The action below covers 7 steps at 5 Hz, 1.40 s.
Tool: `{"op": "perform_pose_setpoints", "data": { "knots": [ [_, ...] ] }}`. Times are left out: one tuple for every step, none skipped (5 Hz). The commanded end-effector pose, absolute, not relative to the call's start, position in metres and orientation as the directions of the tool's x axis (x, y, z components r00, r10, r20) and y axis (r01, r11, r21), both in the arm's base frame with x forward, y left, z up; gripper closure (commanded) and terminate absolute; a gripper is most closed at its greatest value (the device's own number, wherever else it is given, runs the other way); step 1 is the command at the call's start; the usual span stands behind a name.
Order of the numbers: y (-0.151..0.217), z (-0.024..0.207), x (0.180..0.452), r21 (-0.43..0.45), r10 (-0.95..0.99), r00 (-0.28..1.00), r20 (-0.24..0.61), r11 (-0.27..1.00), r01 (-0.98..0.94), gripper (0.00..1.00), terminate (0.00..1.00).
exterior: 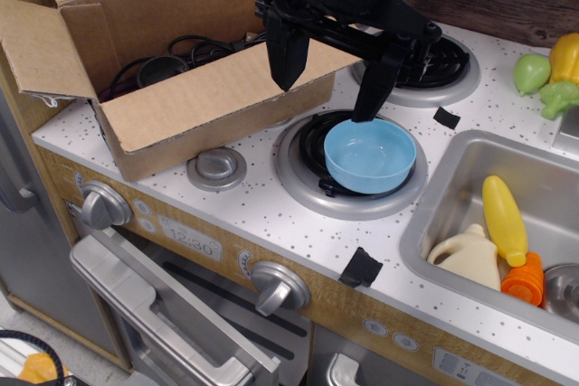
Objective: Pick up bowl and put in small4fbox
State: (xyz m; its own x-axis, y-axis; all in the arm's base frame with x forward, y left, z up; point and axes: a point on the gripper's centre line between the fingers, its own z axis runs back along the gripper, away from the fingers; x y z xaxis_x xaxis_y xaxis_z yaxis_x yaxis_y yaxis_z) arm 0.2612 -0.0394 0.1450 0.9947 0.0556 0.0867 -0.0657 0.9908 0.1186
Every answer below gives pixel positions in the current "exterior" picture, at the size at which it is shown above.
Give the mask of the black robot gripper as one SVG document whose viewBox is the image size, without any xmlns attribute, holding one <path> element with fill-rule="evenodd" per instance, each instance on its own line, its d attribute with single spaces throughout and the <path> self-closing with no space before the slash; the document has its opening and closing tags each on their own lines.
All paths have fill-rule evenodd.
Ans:
<svg viewBox="0 0 579 386">
<path fill-rule="evenodd" d="M 372 121 L 412 71 L 412 52 L 427 51 L 441 28 L 403 0 L 257 0 L 266 27 L 271 78 L 288 91 L 305 70 L 315 39 L 365 61 L 351 120 Z"/>
</svg>

